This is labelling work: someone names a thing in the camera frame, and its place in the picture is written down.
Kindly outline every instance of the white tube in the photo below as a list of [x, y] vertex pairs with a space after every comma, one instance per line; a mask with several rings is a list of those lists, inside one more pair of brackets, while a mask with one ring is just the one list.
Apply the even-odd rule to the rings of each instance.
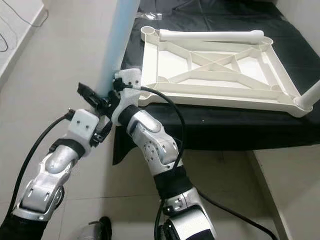
[[261, 30], [252, 31], [169, 31], [160, 29], [160, 40], [172, 41], [182, 39], [194, 39], [212, 42], [244, 42], [260, 43], [264, 39], [264, 32]]
[[319, 100], [320, 100], [320, 80], [316, 82], [316, 84], [314, 84], [302, 96], [296, 97], [294, 99], [294, 102], [303, 110], [308, 111], [312, 109], [312, 106]]
[[112, 27], [105, 48], [103, 69], [95, 91], [101, 97], [108, 96], [112, 90], [115, 72], [120, 70], [134, 25], [140, 0], [116, 0]]

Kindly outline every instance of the white pipe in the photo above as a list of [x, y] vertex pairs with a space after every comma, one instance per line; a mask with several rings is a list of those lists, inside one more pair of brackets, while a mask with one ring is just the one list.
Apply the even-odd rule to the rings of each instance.
[[162, 41], [194, 39], [212, 42], [244, 42], [257, 44], [262, 42], [264, 35], [264, 32], [261, 30], [182, 32], [160, 29], [160, 40]]
[[302, 96], [296, 97], [294, 99], [294, 102], [303, 110], [310, 110], [312, 109], [312, 106], [319, 100], [320, 100], [320, 80], [316, 82], [316, 84], [314, 84]]
[[101, 97], [112, 90], [115, 72], [120, 70], [125, 50], [134, 25], [140, 0], [116, 0], [110, 34], [105, 48], [103, 69], [95, 91]]

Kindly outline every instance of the white tray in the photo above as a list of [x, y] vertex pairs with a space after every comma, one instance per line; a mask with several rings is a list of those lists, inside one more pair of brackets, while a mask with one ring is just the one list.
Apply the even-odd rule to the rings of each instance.
[[[145, 42], [141, 85], [165, 93], [177, 104], [283, 111], [302, 117], [295, 85], [268, 37], [258, 44], [197, 39], [161, 41], [159, 30], [141, 29]], [[139, 104], [161, 103], [142, 92]]]

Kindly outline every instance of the black cloth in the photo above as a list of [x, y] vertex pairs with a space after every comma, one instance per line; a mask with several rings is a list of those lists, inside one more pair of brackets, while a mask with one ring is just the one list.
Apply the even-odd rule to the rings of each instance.
[[[249, 0], [142, 0], [140, 12], [163, 13], [163, 20], [137, 18], [122, 68], [141, 68], [144, 42], [140, 28], [152, 26], [173, 31], [263, 30], [300, 94], [320, 77], [320, 58], [300, 32], [270, 2]], [[179, 119], [167, 104], [144, 108], [158, 119], [168, 134], [179, 138]], [[187, 126], [188, 149], [256, 150], [320, 143], [320, 102], [302, 118], [285, 112], [179, 105]], [[113, 163], [135, 145], [123, 127], [117, 127]]]

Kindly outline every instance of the light blue tube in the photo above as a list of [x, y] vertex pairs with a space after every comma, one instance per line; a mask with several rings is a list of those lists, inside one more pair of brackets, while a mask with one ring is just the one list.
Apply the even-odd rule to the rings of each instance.
[[112, 90], [115, 72], [120, 70], [134, 25], [140, 0], [117, 0], [108, 42], [105, 49], [103, 69], [95, 88], [100, 97]]

